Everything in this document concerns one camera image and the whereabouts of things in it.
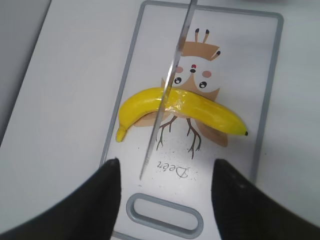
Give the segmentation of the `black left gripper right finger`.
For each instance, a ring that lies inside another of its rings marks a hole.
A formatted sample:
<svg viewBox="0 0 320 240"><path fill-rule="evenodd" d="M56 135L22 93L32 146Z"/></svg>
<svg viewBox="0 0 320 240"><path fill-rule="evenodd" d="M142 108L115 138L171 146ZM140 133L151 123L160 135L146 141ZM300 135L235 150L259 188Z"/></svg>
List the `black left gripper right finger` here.
<svg viewBox="0 0 320 240"><path fill-rule="evenodd" d="M211 201L223 240L318 240L320 228L260 191L225 159L214 162Z"/></svg>

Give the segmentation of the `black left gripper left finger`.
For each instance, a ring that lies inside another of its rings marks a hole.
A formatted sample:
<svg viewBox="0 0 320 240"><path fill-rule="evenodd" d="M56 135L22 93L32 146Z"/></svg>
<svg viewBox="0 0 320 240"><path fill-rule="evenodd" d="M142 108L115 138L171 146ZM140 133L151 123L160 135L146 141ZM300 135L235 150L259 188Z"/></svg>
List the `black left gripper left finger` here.
<svg viewBox="0 0 320 240"><path fill-rule="evenodd" d="M1 233L2 240L109 240L121 202L121 167L107 160L68 197L25 223Z"/></svg>

